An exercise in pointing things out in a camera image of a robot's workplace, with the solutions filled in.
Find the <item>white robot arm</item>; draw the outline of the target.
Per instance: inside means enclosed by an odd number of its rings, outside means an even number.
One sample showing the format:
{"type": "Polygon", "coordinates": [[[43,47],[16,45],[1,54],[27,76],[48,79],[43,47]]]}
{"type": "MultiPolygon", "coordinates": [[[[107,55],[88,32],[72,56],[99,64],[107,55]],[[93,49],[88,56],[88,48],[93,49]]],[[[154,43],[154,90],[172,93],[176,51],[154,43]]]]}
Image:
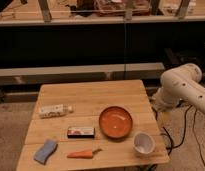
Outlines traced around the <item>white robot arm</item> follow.
{"type": "Polygon", "coordinates": [[[161,87],[153,95],[155,108],[167,111],[184,100],[205,114],[205,87],[199,84],[201,79],[202,71],[193,63],[166,70],[160,77],[161,87]]]}

